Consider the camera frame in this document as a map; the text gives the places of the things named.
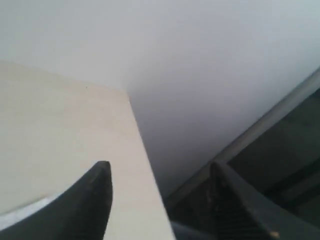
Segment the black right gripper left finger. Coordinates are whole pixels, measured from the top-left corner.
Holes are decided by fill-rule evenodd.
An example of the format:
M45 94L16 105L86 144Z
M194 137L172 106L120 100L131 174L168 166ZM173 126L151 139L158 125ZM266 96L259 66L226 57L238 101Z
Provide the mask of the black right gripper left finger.
M113 204L112 169L98 161L60 194L0 215L2 240L102 240Z

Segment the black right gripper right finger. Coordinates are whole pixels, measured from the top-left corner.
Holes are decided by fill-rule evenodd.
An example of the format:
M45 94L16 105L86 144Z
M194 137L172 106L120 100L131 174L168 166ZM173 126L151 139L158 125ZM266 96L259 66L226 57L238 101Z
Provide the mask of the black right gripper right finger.
M290 200L272 198L295 183L282 181L261 194L226 164L213 163L205 187L198 187L172 209L177 240L318 240L320 229L293 214L319 194L312 188Z

